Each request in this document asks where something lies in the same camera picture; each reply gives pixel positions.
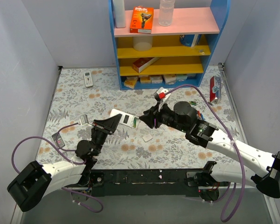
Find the white battery cover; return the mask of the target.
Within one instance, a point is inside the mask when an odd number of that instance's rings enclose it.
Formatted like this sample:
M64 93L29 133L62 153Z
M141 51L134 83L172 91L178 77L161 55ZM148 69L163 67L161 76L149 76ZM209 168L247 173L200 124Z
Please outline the white battery cover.
M147 135L143 136L142 138L143 138L144 142L148 142L151 139L153 139L153 137L150 134L147 134Z

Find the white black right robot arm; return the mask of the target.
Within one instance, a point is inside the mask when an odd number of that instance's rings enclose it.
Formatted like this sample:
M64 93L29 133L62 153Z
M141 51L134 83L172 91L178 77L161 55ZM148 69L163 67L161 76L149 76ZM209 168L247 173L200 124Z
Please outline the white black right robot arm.
M215 125L199 119L196 109L185 101L177 102L173 109L167 104L156 104L139 118L149 128L166 125L182 131L190 143L224 154L244 165L244 168L208 169L201 174L204 184L243 182L267 196L280 198L280 152L272 154L232 140Z

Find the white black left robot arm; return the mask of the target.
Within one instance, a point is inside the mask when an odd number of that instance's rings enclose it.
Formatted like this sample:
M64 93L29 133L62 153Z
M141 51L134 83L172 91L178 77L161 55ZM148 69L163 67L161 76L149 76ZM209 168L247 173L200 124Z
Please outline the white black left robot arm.
M101 152L108 135L114 134L122 115L119 113L105 120L94 120L91 140L81 140L75 156L56 163L41 165L30 162L8 185L7 191L23 212L34 208L47 194L71 184L84 187L90 176L84 171L87 165L94 166L95 157Z

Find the grey calculator remote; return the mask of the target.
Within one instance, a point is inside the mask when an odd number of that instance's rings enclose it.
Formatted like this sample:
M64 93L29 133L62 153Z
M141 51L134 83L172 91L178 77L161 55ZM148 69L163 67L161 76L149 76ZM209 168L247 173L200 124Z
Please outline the grey calculator remote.
M60 133L54 133L51 135L51 138L58 148L64 148L66 146L63 138L61 137Z

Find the white air conditioner remote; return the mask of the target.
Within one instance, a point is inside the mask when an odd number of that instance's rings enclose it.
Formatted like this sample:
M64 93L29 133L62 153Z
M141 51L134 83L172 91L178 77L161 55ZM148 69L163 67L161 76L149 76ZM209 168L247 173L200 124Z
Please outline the white air conditioner remote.
M93 87L93 80L92 80L92 75L91 75L91 73L90 73L90 72L85 72L85 73L83 74L83 76L84 76L85 86L86 86L87 88Z

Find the red orange battery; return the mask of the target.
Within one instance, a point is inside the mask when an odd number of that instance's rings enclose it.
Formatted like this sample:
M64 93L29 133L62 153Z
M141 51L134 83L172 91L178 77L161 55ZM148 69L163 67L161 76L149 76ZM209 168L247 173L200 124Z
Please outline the red orange battery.
M200 119L204 120L204 116L200 111L197 111L197 115Z

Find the yellow red small box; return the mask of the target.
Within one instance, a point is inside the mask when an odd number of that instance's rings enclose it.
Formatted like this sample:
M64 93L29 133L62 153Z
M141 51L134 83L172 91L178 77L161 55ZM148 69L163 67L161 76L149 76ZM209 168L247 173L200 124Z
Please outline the yellow red small box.
M134 89L137 84L138 76L128 76L126 77L123 85L124 87Z

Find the tissue pack green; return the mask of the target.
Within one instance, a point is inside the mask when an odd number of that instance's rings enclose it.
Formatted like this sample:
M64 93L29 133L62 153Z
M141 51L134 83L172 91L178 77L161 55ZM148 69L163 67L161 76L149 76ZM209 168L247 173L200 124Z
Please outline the tissue pack green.
M183 82L188 78L187 74L176 74L176 81Z

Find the blue shelf unit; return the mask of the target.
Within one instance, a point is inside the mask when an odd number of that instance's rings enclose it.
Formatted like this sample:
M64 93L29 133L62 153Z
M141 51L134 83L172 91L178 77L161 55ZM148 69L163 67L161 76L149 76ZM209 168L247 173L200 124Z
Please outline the blue shelf unit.
M158 24L159 10L156 9L151 34L130 33L131 10L125 12L126 27L116 28L113 2L108 1L108 5L119 87L128 90L123 85L126 77L137 75L188 74L184 83L199 87L227 22L231 2L213 0L209 7L176 8L173 23L168 27ZM180 35L195 34L202 35L198 45L186 47L180 43ZM135 36L153 36L152 48L135 50ZM160 59L138 74L132 69L132 64L141 57Z

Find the red toothpaste box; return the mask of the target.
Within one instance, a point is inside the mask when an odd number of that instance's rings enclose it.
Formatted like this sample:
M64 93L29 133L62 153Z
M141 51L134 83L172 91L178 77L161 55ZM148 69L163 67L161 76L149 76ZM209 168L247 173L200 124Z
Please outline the red toothpaste box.
M213 76L210 79L210 102L217 104L221 101L221 77Z

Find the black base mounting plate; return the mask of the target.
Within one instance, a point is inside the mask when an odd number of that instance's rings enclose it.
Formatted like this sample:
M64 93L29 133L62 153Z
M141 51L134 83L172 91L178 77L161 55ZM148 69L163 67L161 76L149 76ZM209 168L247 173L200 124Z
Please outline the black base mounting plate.
M206 201L219 198L217 182L202 168L198 169L94 169L83 172L71 187L86 189L94 197L164 196L201 197Z

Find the white translucent cup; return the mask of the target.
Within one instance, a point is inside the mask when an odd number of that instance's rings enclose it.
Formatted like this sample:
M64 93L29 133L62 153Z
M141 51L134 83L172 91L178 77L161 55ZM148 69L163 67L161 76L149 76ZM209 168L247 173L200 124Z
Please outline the white translucent cup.
M147 51L152 48L153 36L133 37L133 48L137 51Z

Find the orange razor box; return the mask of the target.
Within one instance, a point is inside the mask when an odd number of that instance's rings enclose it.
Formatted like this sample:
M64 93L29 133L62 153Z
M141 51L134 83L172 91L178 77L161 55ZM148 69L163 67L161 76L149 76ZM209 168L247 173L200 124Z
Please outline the orange razor box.
M151 34L153 17L154 8L134 7L130 22L130 33Z

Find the clear plastic bottle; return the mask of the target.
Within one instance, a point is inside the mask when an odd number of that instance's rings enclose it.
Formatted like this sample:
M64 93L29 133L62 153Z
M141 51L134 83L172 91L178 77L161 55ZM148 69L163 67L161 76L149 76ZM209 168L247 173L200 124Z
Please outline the clear plastic bottle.
M175 0L160 0L158 23L161 26L170 26L173 20Z

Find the white bottle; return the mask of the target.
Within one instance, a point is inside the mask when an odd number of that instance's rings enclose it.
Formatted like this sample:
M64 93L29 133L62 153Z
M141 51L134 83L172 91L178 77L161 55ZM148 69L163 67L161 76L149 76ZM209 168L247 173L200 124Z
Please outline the white bottle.
M112 0L114 7L115 25L117 28L126 27L124 0Z

